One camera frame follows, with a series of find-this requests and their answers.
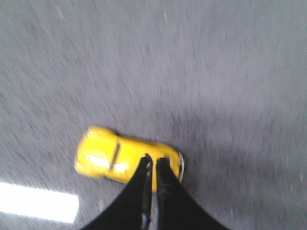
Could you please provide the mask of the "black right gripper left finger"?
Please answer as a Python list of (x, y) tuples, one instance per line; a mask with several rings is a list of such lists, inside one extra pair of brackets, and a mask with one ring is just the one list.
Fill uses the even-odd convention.
[(147, 230), (152, 202), (152, 158), (145, 154), (128, 184), (84, 230)]

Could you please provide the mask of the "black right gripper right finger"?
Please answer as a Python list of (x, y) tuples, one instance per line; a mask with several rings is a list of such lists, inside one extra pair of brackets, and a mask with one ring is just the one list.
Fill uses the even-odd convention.
[(226, 230), (203, 210), (175, 177), (170, 160), (156, 164), (159, 230)]

